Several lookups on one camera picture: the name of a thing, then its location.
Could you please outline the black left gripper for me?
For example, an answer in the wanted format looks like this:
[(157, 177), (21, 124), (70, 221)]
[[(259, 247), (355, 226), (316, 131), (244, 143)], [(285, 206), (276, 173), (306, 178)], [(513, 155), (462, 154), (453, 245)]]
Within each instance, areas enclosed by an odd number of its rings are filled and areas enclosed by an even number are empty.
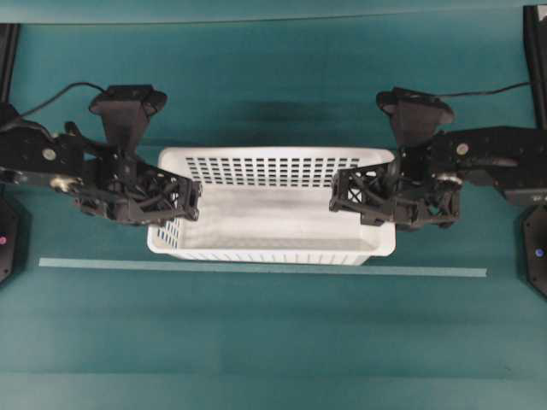
[(89, 139), (72, 121), (65, 133), (81, 151), (81, 172), (68, 194), (83, 214), (129, 226), (198, 220), (199, 182), (151, 166), (117, 144)]

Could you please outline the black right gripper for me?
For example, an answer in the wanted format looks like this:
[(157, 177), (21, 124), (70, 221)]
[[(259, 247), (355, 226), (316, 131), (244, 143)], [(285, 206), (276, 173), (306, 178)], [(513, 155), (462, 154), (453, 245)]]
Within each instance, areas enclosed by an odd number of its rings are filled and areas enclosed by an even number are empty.
[[(430, 149), (423, 145), (399, 148), (390, 162), (341, 168), (332, 178), (329, 210), (359, 214), (365, 226), (393, 222), (399, 231), (447, 229), (459, 218), (462, 181), (455, 175), (439, 179), (430, 165)], [(351, 201), (370, 193), (389, 201)]]

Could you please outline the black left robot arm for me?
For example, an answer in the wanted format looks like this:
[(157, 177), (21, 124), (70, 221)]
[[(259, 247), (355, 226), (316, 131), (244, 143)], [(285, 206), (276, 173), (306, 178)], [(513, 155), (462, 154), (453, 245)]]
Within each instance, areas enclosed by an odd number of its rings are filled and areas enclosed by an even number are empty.
[(15, 118), (1, 133), (1, 180), (36, 185), (71, 196), (84, 214), (130, 226), (164, 226), (177, 218), (199, 218), (200, 183), (153, 167), (136, 153), (150, 118), (149, 102), (96, 102), (107, 137), (85, 137), (69, 121), (56, 137), (38, 123)]

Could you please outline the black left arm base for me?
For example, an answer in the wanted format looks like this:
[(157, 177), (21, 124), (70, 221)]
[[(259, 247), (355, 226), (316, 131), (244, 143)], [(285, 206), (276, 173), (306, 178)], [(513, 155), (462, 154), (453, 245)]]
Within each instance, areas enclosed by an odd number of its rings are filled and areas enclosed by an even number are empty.
[(32, 216), (17, 195), (1, 184), (1, 288), (26, 269)]

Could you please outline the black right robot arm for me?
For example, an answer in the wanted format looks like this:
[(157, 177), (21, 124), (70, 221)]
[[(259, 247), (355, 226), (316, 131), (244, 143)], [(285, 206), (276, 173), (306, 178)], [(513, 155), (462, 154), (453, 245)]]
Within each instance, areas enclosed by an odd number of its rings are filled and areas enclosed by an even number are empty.
[(546, 132), (512, 126), (438, 132), (400, 146), (392, 161), (338, 170), (329, 209), (359, 214), (364, 226), (448, 228), (460, 218), (466, 183), (492, 187), (517, 206), (544, 205)]

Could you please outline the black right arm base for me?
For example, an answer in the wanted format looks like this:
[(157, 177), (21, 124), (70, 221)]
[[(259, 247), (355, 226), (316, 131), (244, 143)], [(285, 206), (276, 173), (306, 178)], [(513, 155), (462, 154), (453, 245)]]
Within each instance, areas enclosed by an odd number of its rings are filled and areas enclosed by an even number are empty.
[(531, 210), (522, 221), (526, 281), (546, 298), (546, 206)]

